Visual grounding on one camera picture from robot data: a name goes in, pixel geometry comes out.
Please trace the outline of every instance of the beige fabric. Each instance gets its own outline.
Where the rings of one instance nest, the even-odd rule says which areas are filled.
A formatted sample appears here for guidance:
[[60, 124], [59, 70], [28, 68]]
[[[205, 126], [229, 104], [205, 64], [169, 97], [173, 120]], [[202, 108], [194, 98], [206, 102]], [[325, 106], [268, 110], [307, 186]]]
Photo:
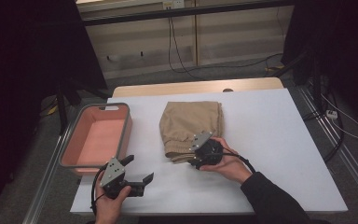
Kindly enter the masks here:
[[165, 156], [173, 162], [192, 159], [189, 151], [194, 134], [223, 135], [223, 111], [218, 102], [168, 102], [159, 122]]

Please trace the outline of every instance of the human hand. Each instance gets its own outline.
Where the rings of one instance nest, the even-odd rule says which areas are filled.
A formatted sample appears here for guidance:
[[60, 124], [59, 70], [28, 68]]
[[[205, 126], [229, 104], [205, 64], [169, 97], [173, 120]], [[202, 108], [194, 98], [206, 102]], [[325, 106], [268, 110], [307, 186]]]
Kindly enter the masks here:
[[[211, 139], [219, 142], [223, 146], [224, 153], [234, 153], [238, 155], [238, 152], [230, 148], [224, 138], [211, 137]], [[246, 168], [245, 164], [233, 156], [223, 156], [222, 160], [216, 165], [203, 165], [200, 167], [201, 171], [213, 171], [221, 174], [225, 178], [233, 181], [237, 181], [242, 184], [252, 175], [252, 173]]]
[[121, 190], [118, 194], [117, 198], [110, 199], [106, 195], [104, 195], [104, 190], [100, 187], [101, 179], [103, 178], [103, 173], [101, 172], [98, 176], [96, 182], [96, 198], [98, 199], [96, 202], [97, 206], [97, 217], [96, 217], [96, 224], [115, 224], [120, 216], [121, 205], [123, 204], [124, 200], [130, 194], [131, 187], [127, 186]]

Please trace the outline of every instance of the white tabletop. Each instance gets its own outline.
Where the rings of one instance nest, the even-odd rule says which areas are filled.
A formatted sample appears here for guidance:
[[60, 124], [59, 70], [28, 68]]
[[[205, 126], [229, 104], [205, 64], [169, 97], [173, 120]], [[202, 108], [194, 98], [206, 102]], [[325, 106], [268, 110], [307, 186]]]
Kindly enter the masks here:
[[[173, 164], [164, 156], [159, 120], [169, 101], [222, 103], [230, 147], [257, 171], [291, 194], [307, 212], [342, 212], [348, 208], [323, 158], [298, 114], [287, 89], [115, 97], [109, 103], [129, 105], [133, 126], [126, 166], [129, 181], [154, 173], [144, 197], [127, 198], [122, 214], [221, 215], [252, 214], [240, 185], [219, 174], [201, 172], [187, 163]], [[93, 176], [83, 176], [71, 212], [91, 214]]]

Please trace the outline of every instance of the wall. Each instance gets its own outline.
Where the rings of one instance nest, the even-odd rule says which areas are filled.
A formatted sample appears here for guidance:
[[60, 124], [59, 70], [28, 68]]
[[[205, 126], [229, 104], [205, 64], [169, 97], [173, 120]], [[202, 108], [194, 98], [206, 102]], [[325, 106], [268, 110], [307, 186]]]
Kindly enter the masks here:
[[[239, 2], [188, 0], [185, 4], [204, 7]], [[77, 5], [83, 18], [162, 10], [157, 0], [105, 0]], [[282, 52], [292, 11], [293, 7], [272, 7], [172, 18], [180, 59], [189, 67]], [[170, 70], [170, 62], [174, 68], [182, 66], [172, 31], [169, 50], [169, 19], [90, 26], [87, 31], [106, 79]]]

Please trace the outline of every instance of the plastic container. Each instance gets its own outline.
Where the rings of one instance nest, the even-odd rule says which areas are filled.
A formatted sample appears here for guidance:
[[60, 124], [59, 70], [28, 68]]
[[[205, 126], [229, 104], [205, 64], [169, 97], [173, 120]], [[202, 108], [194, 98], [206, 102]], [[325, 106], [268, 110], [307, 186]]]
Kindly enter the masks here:
[[86, 105], [64, 141], [60, 164], [77, 175], [95, 175], [112, 157], [124, 159], [132, 119], [124, 103]]

